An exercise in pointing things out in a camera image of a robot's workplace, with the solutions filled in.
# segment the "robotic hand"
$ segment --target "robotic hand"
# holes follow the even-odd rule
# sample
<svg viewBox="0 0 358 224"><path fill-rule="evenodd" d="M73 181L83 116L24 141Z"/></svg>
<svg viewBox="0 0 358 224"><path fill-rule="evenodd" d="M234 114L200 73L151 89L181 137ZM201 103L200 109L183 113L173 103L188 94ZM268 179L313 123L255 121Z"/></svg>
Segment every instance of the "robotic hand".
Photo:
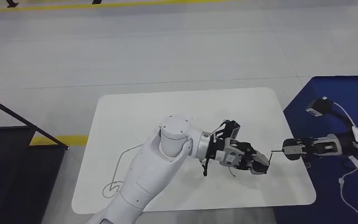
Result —
<svg viewBox="0 0 358 224"><path fill-rule="evenodd" d="M166 118L132 160L124 185L111 203L87 224L134 223L145 206L173 179L187 156L206 160L204 176L210 159L223 166L250 170L252 174L265 174L268 159L249 143L235 140L240 125L229 120L223 125L222 130L209 133L194 128L185 118Z"/></svg>

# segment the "blue surface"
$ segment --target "blue surface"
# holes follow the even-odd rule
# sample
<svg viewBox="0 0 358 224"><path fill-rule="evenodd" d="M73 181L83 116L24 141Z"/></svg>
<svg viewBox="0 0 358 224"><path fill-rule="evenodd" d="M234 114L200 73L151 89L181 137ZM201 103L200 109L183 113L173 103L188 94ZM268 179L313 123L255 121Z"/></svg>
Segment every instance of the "blue surface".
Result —
<svg viewBox="0 0 358 224"><path fill-rule="evenodd" d="M314 77L284 110L294 138L324 137L347 130L343 122L330 115L314 117L305 111L312 101L323 96L339 103L358 123L358 76ZM339 108L334 109L344 114ZM308 174L316 190L316 201L308 206L275 207L277 223L358 223L358 214L340 197L338 178L348 172L341 165L343 159L341 156L307 157L305 162L311 164ZM343 195L358 208L358 172L345 178Z"/></svg>

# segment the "gray floor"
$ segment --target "gray floor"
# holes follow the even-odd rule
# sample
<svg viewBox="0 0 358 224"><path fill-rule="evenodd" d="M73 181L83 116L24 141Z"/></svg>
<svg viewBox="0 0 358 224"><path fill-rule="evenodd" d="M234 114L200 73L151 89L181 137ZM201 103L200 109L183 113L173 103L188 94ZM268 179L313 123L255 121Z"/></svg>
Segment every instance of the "gray floor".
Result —
<svg viewBox="0 0 358 224"><path fill-rule="evenodd" d="M53 135L88 134L107 94L269 87L284 108L313 76L358 74L357 0L1 12L0 31L0 102ZM43 223L90 218L71 209L83 153L66 153ZM275 221L252 208L138 222Z"/></svg>

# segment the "white table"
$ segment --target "white table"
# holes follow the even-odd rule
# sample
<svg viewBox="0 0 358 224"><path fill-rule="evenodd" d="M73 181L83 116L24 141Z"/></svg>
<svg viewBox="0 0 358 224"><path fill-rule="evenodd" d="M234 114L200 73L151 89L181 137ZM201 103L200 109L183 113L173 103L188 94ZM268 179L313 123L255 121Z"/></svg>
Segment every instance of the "white table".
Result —
<svg viewBox="0 0 358 224"><path fill-rule="evenodd" d="M95 213L110 199L102 196L122 151L143 143L169 115L183 115L211 132L224 119L241 125L237 140L250 142L267 158L291 131L275 93L268 88L107 95L98 102L72 199L76 213ZM126 153L116 180L125 174L137 150ZM273 155L266 175L233 170L213 161L203 177L198 160L188 158L171 183L144 211L292 206L311 204L315 190L302 160Z"/></svg>

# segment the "yellow stripe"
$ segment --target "yellow stripe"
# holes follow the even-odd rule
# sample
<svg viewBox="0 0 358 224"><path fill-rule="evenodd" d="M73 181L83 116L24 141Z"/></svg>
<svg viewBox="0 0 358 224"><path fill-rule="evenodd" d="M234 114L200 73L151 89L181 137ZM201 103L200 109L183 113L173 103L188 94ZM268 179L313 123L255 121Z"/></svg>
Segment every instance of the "yellow stripe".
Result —
<svg viewBox="0 0 358 224"><path fill-rule="evenodd" d="M88 141L88 136L81 136L81 135L55 136L55 138L65 143L67 146L86 146ZM56 144L56 143L42 136L35 136L30 143L31 146L38 146L38 145L45 145L45 144Z"/></svg>
<svg viewBox="0 0 358 224"><path fill-rule="evenodd" d="M74 10L84 8L109 8L109 7L127 7L127 6L148 6L156 4L193 4L206 2L227 2L232 0L162 0L150 2L117 2L104 4L73 4L63 6L28 6L16 8L0 8L0 11L27 11L27 10Z"/></svg>

